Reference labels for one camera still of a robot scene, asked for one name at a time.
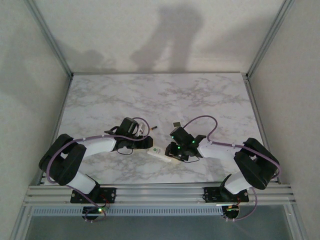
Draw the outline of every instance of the black bracket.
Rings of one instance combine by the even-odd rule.
[[[236,195],[229,194],[228,200],[223,196],[219,186],[204,187],[202,196],[206,203],[248,203],[249,197],[247,190],[242,190]]]
[[[116,195],[117,195],[117,189],[115,187],[98,187],[96,191],[95,191],[95,189],[93,189],[91,191],[90,195],[88,194],[87,196],[92,201],[94,201],[96,204],[105,204],[106,200],[110,204],[114,204],[115,199],[116,199]],[[71,195],[71,199],[70,199],[70,203],[72,203],[72,204],[89,204],[90,202],[87,199],[85,199],[80,193],[73,190],[72,195]]]

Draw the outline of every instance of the white marble surface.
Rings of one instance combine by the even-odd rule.
[[[184,125],[200,115],[217,118],[212,136],[217,141],[241,144],[248,137],[261,141],[240,73],[75,76],[59,134],[74,138],[103,134],[124,117],[142,117],[151,127],[158,126],[151,136],[155,145],[165,148],[172,140],[173,122]],[[214,126],[212,119],[203,118],[186,129],[195,137]],[[222,181],[239,169],[234,161],[215,158],[175,165],[135,150],[129,156],[117,152],[90,156],[80,170],[101,184],[120,184]]]

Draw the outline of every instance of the white wall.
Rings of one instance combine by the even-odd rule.
[[[21,0],[0,3],[0,239],[50,145],[66,74]]]
[[[74,72],[246,72],[283,0],[37,0]]]
[[[310,240],[320,239],[320,1],[296,0],[257,72],[253,93],[270,147]]]

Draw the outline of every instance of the marble tabletop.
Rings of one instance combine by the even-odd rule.
[[[214,140],[241,144],[252,137],[262,142],[240,73],[76,75],[59,135],[99,135],[125,117],[142,117],[157,126],[151,136],[155,145],[165,148],[174,122],[184,125],[200,115],[218,120]],[[212,119],[202,118],[186,130],[195,137],[207,135],[214,126]],[[80,170],[100,184],[143,184],[222,181],[239,169],[234,161],[216,158],[172,164],[135,150],[132,155],[104,152],[87,157]]]

